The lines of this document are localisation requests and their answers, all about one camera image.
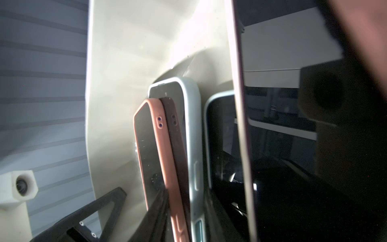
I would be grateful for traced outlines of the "beige storage box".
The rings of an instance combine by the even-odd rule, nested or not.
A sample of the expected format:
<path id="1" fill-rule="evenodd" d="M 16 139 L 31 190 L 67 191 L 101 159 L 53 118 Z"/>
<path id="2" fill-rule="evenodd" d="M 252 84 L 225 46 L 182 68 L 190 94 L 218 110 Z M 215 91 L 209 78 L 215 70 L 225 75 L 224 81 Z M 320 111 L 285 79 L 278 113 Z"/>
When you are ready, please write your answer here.
<path id="1" fill-rule="evenodd" d="M 133 115 L 155 81 L 193 79 L 202 102 L 232 88 L 224 1 L 90 1 L 86 149 L 96 198 L 121 187 L 110 236 L 126 242 L 146 212 Z"/>

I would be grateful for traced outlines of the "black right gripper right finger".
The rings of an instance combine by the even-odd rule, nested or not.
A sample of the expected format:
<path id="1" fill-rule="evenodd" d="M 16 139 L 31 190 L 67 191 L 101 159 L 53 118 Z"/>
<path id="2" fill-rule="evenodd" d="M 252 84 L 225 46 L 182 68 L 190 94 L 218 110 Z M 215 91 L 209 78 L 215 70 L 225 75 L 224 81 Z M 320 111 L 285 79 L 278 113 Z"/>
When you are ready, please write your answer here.
<path id="1" fill-rule="evenodd" d="M 164 242 L 169 212 L 167 189 L 160 190 L 129 242 Z"/>

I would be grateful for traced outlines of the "dark purple case phone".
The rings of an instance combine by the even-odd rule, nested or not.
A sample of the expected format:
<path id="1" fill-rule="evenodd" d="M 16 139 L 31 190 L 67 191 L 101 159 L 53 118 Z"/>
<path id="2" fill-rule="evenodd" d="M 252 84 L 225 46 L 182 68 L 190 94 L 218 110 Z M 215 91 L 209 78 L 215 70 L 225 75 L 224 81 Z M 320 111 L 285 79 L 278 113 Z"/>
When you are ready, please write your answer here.
<path id="1" fill-rule="evenodd" d="M 249 238 L 387 239 L 387 93 L 337 1 L 227 1 Z"/>

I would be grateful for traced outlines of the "cream case phone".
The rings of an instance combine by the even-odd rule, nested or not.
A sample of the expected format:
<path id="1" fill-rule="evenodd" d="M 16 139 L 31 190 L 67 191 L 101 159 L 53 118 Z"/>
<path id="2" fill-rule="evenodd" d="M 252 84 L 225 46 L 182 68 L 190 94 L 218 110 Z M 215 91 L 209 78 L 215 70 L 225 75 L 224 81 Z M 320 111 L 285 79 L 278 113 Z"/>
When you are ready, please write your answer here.
<path id="1" fill-rule="evenodd" d="M 234 91 L 212 95 L 204 107 L 208 176 L 206 212 L 212 242 L 247 242 L 248 218 L 239 154 Z"/>

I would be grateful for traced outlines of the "pink case phone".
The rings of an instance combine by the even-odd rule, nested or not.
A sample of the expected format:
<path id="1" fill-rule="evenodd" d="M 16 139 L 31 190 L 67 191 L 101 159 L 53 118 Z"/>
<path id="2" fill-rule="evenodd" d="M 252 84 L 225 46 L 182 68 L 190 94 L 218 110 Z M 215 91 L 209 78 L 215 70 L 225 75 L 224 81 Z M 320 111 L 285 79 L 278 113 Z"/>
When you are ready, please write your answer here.
<path id="1" fill-rule="evenodd" d="M 173 239 L 188 242 L 189 232 L 162 102 L 157 98 L 145 99 L 134 114 L 133 124 L 146 207 L 150 209 L 157 193 L 166 188 Z"/>

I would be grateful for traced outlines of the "light blue case phone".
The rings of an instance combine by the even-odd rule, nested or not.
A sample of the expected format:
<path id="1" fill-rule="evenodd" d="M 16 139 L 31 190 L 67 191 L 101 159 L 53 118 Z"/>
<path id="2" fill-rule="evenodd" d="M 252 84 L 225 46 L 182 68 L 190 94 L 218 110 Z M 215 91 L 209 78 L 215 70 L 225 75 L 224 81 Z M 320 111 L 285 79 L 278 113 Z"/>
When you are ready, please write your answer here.
<path id="1" fill-rule="evenodd" d="M 195 81 L 172 77 L 151 84 L 163 104 L 190 241 L 207 240 L 204 213 L 201 95 Z"/>

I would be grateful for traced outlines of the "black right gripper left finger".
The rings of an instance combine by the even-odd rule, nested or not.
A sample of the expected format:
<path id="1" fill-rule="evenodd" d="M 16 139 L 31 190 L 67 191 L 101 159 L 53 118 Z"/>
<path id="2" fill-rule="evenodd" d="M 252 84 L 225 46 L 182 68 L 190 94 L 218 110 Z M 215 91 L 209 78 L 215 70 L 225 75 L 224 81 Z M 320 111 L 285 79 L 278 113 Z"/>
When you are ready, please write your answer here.
<path id="1" fill-rule="evenodd" d="M 117 187 L 95 201 L 59 220 L 39 235 L 33 242 L 107 242 L 110 240 L 119 215 L 124 206 L 127 193 Z M 100 236 L 95 235 L 84 223 L 99 210 L 112 205 L 112 210 Z"/>

